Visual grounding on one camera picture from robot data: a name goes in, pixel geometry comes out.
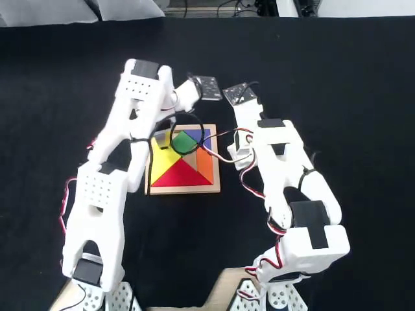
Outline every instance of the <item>wooden puzzle frame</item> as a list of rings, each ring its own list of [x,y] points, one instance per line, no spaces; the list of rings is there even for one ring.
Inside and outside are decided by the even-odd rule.
[[[210,130],[210,135],[216,135],[215,124],[203,124],[204,128]],[[174,129],[175,132],[183,130],[199,130],[199,125],[177,125]],[[211,138],[212,151],[218,152],[217,137]],[[213,184],[212,185],[200,185],[200,186],[175,186],[175,187],[151,187],[150,194],[191,194],[191,193],[216,193],[220,192],[220,176],[219,176],[219,160],[212,156],[213,163]],[[145,168],[145,193],[147,193],[147,181],[148,181],[148,161]]]

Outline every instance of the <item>purple triangle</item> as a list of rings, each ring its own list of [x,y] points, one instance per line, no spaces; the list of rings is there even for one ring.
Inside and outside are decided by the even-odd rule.
[[[195,140],[196,142],[199,142],[200,140],[200,136],[202,134],[201,130],[184,130],[184,132],[190,136],[191,138],[193,138],[193,140]],[[205,138],[207,136],[210,136],[210,130],[205,128]],[[210,139],[208,139],[207,141],[205,141],[205,146],[207,146],[210,150],[212,150],[212,144]]]

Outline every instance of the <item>black table surface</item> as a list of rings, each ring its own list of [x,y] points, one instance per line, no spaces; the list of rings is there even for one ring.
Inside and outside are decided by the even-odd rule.
[[[245,81],[290,119],[338,198],[350,254],[301,283],[314,310],[405,310],[414,273],[415,18],[154,19],[0,30],[0,308],[46,310],[65,278],[63,184],[104,126],[128,58]],[[225,100],[196,113],[235,126]],[[231,137],[219,139],[226,154]],[[122,152],[113,157],[125,160]],[[224,268],[270,248],[261,200],[220,165],[220,194],[129,194],[126,279],[145,306],[200,306]],[[261,187],[259,174],[250,183]]]

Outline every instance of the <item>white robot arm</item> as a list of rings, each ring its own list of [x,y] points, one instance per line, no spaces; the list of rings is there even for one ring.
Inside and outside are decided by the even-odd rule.
[[[262,286],[261,309],[265,310],[267,299],[272,299],[265,294],[283,293],[285,285],[327,269],[350,251],[350,245],[339,224],[340,205],[323,176],[314,169],[292,122],[266,119],[262,105],[247,84],[225,89],[224,94],[234,109],[238,128],[253,132],[248,134],[252,139],[246,138],[246,132],[237,132],[228,151],[234,161],[253,154],[235,162],[235,166],[240,170],[258,165],[268,226],[277,234],[276,245],[246,269]],[[285,187],[297,188],[309,200],[288,204]],[[276,310],[286,307],[274,302],[268,305]]]
[[[142,60],[126,62],[105,127],[93,143],[88,162],[78,168],[75,202],[67,221],[63,248],[65,276],[105,293],[120,284],[125,274],[121,259],[126,194],[135,192],[141,182],[149,153],[146,140],[159,128],[160,120],[167,118],[170,126],[169,119],[174,119],[170,115],[192,110],[202,96],[206,79],[209,85],[204,89],[205,96],[220,99],[219,89],[214,90],[214,78],[191,77],[174,89],[170,67],[159,68],[156,63]],[[124,139],[132,140],[127,171],[107,162]],[[96,243],[100,257],[83,253],[87,241]]]

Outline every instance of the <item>red triangle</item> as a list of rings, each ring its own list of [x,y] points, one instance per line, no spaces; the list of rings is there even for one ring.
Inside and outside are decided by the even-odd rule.
[[[181,186],[206,186],[211,183],[197,171],[188,165],[183,159],[178,160],[161,175],[153,187],[181,187]]]

